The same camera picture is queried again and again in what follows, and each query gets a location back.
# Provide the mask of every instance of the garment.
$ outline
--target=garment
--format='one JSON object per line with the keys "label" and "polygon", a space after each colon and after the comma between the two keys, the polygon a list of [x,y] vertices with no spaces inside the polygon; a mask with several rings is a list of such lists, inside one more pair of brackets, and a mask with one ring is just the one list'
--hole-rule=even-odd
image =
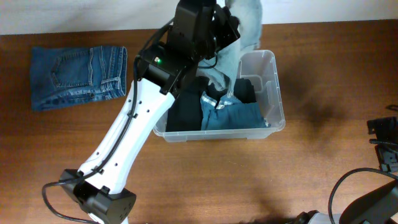
{"label": "garment", "polygon": [[235,97],[222,96],[220,102],[203,92],[200,98],[203,112],[201,130],[269,128],[261,116],[258,103],[242,103]]}
{"label": "garment", "polygon": [[30,66],[32,109],[45,111],[126,95],[125,47],[34,47]]}
{"label": "garment", "polygon": [[[260,46],[262,30],[262,6],[260,0],[226,0],[231,15],[239,19],[238,31],[241,37],[218,52],[218,63],[212,69],[199,69],[198,76],[203,75],[210,79],[209,85],[214,84],[216,90],[227,89],[227,96],[234,95],[236,76],[238,75],[239,59],[245,53]],[[201,67],[215,64],[215,58],[202,60]]]}
{"label": "garment", "polygon": [[[217,91],[214,84],[211,84],[208,87],[206,93],[210,98],[219,101],[222,96],[227,94],[227,90]],[[236,80],[234,87],[234,96],[242,103],[256,102],[256,94],[254,92],[254,87],[251,84],[250,80],[244,78],[239,78]]]}
{"label": "garment", "polygon": [[167,116],[166,132],[200,131],[203,113],[200,97],[206,90],[209,79],[196,77],[175,100]]}

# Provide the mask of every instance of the wooden table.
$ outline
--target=wooden table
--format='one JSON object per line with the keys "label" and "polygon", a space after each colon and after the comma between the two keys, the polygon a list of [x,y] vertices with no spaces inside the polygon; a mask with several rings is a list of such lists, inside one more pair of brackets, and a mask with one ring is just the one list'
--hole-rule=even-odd
{"label": "wooden table", "polygon": [[[96,149],[124,98],[34,113],[30,49],[124,45],[132,61],[153,30],[0,36],[0,219],[69,223],[45,207],[41,187],[77,169]],[[398,21],[264,26],[276,55],[286,128],[263,140],[166,143],[151,134],[126,188],[137,194],[131,223],[238,223],[327,212],[330,191],[351,169],[378,167],[366,121],[396,116]],[[336,194],[334,212],[391,181],[357,174]],[[54,207],[88,218],[63,192]]]}

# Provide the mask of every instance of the clear plastic container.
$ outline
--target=clear plastic container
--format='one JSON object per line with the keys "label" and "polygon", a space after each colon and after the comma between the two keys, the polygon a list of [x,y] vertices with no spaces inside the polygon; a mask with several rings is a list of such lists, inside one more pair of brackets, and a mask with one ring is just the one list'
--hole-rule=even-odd
{"label": "clear plastic container", "polygon": [[251,81],[262,116],[271,124],[271,128],[165,132],[166,112],[154,127],[155,134],[167,142],[185,142],[203,139],[264,139],[274,132],[283,130],[286,120],[274,53],[269,50],[255,50],[243,55],[239,61],[237,78]]}

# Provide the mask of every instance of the denim pocket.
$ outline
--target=denim pocket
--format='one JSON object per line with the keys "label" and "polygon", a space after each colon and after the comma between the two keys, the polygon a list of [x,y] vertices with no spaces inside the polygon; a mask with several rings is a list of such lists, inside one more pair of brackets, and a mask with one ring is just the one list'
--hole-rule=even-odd
{"label": "denim pocket", "polygon": [[94,50],[70,50],[57,57],[51,69],[56,87],[92,86]]}

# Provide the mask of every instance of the white wall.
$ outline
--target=white wall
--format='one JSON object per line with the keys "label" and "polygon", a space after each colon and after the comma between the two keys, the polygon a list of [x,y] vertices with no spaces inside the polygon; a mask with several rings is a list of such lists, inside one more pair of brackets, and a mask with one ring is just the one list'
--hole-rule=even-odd
{"label": "white wall", "polygon": [[[398,0],[261,1],[264,24],[398,19]],[[177,3],[178,0],[0,0],[0,34],[159,28],[174,15]]]}

